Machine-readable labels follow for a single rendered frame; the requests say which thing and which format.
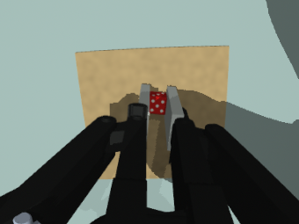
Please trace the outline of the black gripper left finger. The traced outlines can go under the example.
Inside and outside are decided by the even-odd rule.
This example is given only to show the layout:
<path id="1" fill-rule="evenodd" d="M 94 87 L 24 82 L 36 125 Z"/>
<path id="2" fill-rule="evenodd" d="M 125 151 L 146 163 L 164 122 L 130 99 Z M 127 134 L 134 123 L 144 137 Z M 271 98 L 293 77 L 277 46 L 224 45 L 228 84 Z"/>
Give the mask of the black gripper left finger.
<path id="1" fill-rule="evenodd" d="M 67 224 L 115 152 L 120 157 L 104 224 L 147 224 L 149 116 L 150 84 L 142 84 L 126 121 L 96 118 L 22 185 L 1 196 L 0 224 Z"/>

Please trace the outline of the tan mat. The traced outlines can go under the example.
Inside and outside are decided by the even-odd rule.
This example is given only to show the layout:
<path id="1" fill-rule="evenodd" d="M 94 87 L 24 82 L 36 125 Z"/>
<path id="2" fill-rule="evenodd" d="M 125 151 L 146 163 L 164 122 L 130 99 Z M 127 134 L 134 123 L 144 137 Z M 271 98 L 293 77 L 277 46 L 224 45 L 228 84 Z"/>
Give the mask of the tan mat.
<path id="1" fill-rule="evenodd" d="M 85 127 L 100 116 L 117 122 L 138 103 L 142 84 L 149 91 L 176 87 L 181 106 L 196 127 L 224 128 L 230 46 L 145 47 L 76 52 Z M 172 178 L 164 115 L 150 114 L 146 179 Z"/>

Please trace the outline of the red die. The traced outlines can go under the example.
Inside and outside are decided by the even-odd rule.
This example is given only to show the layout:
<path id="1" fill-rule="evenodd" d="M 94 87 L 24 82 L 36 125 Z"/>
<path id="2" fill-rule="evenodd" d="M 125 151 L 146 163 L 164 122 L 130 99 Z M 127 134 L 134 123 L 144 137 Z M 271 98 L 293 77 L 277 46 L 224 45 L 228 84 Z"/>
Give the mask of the red die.
<path id="1" fill-rule="evenodd" d="M 165 115 L 167 96 L 165 92 L 149 92 L 149 113 Z"/>

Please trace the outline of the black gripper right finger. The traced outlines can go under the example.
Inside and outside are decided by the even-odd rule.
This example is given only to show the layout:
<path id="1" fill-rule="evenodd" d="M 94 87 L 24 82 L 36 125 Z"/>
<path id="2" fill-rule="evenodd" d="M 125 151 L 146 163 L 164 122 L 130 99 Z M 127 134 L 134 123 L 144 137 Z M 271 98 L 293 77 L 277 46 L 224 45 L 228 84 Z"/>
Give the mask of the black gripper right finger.
<path id="1" fill-rule="evenodd" d="M 299 200 L 266 167 L 222 126 L 195 127 L 176 87 L 166 96 L 174 211 L 191 224 L 234 224 L 230 210 L 240 224 L 299 224 Z"/>

